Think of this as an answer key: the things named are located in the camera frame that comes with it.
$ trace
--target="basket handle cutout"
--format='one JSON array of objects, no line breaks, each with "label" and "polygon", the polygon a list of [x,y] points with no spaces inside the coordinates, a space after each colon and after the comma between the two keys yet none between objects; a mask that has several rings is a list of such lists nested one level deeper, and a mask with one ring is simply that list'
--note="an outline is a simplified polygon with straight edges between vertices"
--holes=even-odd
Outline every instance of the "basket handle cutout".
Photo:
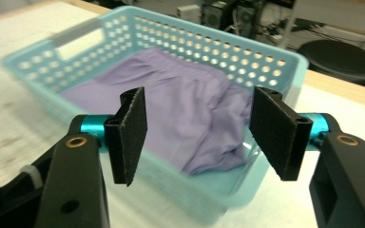
[{"label": "basket handle cutout", "polygon": [[59,57],[63,60],[70,60],[80,53],[98,46],[105,38],[100,21],[93,18],[74,28],[53,35],[51,40]]}]

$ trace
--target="light blue plastic basket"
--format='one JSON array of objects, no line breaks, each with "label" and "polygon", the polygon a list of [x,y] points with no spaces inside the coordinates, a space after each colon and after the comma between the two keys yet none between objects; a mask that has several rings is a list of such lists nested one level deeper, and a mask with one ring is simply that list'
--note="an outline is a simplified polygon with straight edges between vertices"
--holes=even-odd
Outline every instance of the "light blue plastic basket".
[{"label": "light blue plastic basket", "polygon": [[[64,100],[59,92],[151,47],[219,68],[237,85],[277,90],[290,106],[298,99],[308,65],[293,52],[135,7],[116,9],[19,50],[6,57],[3,65],[24,82],[47,111],[69,124],[74,116],[86,112]],[[214,223],[229,207],[249,203],[269,168],[248,128],[244,130],[246,165],[188,177],[143,153],[137,176],[153,183],[203,223]]]}]

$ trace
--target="round black seat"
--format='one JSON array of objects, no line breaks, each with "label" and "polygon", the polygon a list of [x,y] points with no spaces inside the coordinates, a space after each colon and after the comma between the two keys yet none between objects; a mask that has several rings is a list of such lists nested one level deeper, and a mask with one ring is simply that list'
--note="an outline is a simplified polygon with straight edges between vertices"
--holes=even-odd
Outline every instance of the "round black seat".
[{"label": "round black seat", "polygon": [[365,50],[339,41],[317,40],[298,49],[309,69],[365,86]]}]

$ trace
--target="purple cloth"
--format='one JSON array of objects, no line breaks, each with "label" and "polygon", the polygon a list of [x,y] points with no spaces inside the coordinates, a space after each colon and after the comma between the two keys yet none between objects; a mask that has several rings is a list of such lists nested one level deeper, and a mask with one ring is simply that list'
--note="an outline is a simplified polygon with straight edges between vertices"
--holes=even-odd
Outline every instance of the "purple cloth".
[{"label": "purple cloth", "polygon": [[211,66],[151,48],[62,95],[92,114],[115,113],[120,94],[138,86],[145,87],[144,147],[150,152],[189,174],[228,170],[245,162],[243,126],[252,94],[231,85]]}]

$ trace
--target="tabletop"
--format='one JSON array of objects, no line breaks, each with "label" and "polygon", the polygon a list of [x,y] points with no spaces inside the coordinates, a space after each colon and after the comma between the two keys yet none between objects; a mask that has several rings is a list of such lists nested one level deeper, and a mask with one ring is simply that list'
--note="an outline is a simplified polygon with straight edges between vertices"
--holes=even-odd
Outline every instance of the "tabletop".
[{"label": "tabletop", "polygon": [[[0,16],[0,59],[106,11],[77,0],[47,1]],[[330,113],[344,132],[365,140],[365,87],[307,71],[296,111]],[[0,184],[10,181],[66,132],[66,125],[47,114],[0,67]],[[269,169],[251,203],[228,210],[212,227],[317,227],[308,185],[318,155],[306,152],[295,182],[281,182]],[[107,161],[106,154],[101,156]],[[103,170],[110,181],[107,162]],[[206,227],[143,180],[137,179],[129,188],[106,187],[113,227]]]}]

